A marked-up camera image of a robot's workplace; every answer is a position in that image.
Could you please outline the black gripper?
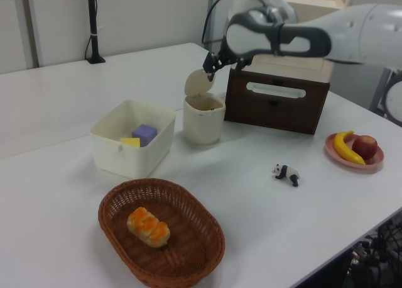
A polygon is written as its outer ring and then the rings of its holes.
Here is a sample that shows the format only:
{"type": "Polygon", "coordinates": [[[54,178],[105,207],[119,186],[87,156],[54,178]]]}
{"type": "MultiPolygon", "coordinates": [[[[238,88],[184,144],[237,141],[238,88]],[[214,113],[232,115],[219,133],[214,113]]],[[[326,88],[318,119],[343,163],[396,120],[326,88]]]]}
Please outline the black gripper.
{"type": "Polygon", "coordinates": [[[227,39],[223,38],[218,53],[209,52],[204,60],[203,69],[207,73],[210,82],[215,78],[215,73],[226,65],[235,65],[235,70],[242,70],[252,64],[252,58],[243,57],[234,53],[228,45],[227,39]]]}

